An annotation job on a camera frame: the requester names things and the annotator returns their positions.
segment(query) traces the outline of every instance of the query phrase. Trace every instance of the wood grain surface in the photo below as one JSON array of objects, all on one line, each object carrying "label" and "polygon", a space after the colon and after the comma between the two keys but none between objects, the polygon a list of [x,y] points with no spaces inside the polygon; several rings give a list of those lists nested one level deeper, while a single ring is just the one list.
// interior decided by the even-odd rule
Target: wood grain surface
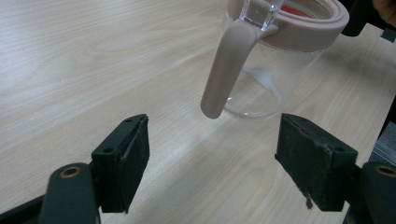
[{"label": "wood grain surface", "polygon": [[[130,211],[103,223],[342,223],[308,210],[275,161],[280,114],[200,110],[226,2],[1,1],[0,213],[89,162],[123,120],[149,117],[150,160]],[[367,25],[324,50],[283,111],[369,158],[396,93],[396,46]]]}]

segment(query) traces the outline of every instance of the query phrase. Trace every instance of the wooden table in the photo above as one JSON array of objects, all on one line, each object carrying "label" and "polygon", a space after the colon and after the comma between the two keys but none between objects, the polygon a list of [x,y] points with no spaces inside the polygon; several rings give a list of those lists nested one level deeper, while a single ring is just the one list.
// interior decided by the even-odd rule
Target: wooden table
[{"label": "wooden table", "polygon": [[[147,113],[148,168],[129,214],[104,223],[341,223],[345,211],[308,210],[274,159],[279,114],[202,114],[224,12],[223,0],[1,2],[0,213]],[[339,36],[283,109],[356,148],[359,165],[396,93],[396,46],[380,35]]]}]

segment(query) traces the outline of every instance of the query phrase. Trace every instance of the beige lid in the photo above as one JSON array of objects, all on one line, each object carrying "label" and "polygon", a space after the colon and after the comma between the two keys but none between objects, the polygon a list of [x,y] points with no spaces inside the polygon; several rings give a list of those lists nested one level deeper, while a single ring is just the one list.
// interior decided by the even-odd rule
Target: beige lid
[{"label": "beige lid", "polygon": [[[244,0],[229,0],[229,16],[236,20]],[[268,35],[264,42],[282,49],[315,51],[329,47],[347,25],[349,15],[338,0],[287,0],[284,6],[307,15],[294,15],[283,10],[276,16],[278,32]]]}]

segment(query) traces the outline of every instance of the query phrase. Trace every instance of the pitcher handle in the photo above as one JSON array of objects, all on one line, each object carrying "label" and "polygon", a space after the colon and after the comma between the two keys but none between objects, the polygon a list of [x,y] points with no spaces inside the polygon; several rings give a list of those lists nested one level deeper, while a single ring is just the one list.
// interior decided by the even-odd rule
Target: pitcher handle
[{"label": "pitcher handle", "polygon": [[201,109],[207,117],[220,116],[249,53],[261,38],[276,31],[274,25],[263,31],[239,19],[226,28],[201,100]]}]

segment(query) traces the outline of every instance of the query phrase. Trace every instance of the hand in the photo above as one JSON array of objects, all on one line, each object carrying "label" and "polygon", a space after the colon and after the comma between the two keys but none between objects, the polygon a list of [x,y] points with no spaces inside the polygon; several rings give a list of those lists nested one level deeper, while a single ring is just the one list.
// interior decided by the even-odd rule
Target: hand
[{"label": "hand", "polygon": [[373,5],[382,20],[396,27],[396,0],[373,0]]}]

